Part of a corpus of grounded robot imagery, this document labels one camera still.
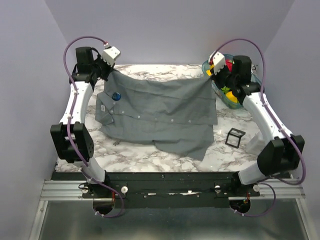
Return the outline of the grey button shirt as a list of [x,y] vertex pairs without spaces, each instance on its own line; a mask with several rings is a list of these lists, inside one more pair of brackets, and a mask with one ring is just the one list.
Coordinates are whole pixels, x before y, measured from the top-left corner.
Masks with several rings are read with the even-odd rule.
[[96,97],[95,119],[110,138],[201,161],[214,142],[216,96],[204,76],[161,82],[114,70]]

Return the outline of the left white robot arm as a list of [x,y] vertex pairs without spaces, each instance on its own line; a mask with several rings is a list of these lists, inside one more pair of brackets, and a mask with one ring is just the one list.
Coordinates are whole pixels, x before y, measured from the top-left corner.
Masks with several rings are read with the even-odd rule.
[[80,168],[86,183],[81,187],[87,198],[114,196],[110,179],[94,158],[94,141],[85,126],[89,100],[99,79],[106,80],[121,52],[105,45],[102,52],[93,47],[75,50],[76,64],[71,72],[70,95],[63,117],[50,127],[50,134],[61,160]]

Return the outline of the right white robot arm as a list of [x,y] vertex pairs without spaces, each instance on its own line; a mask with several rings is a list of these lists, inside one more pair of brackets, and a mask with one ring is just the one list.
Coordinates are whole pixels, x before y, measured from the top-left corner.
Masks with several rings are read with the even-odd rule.
[[266,101],[263,87],[252,81],[251,59],[245,55],[236,55],[232,58],[232,68],[228,68],[225,56],[216,52],[208,62],[210,78],[219,89],[227,87],[231,90],[233,96],[251,114],[264,141],[256,163],[233,174],[230,191],[241,196],[250,185],[296,170],[302,163],[305,140],[285,127]]

